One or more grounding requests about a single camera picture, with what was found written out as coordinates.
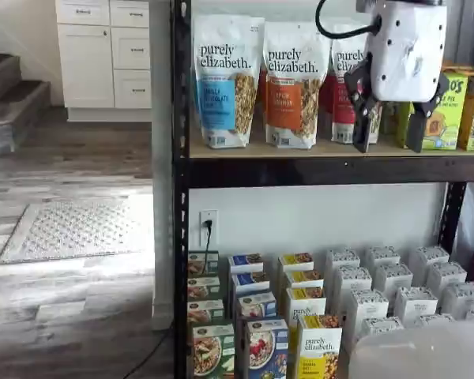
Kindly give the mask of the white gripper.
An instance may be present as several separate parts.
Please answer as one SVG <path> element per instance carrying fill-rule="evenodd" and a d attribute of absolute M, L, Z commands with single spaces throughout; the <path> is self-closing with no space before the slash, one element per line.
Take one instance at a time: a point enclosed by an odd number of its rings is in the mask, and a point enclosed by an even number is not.
<path fill-rule="evenodd" d="M 370 115 L 378 101 L 414 102 L 406 146 L 420 153 L 427 121 L 449 87 L 441 73 L 447 6 L 442 1 L 378 1 L 372 15 L 381 20 L 381 27 L 367 37 L 371 58 L 344 74 L 355 112 L 353 145 L 367 152 Z"/>

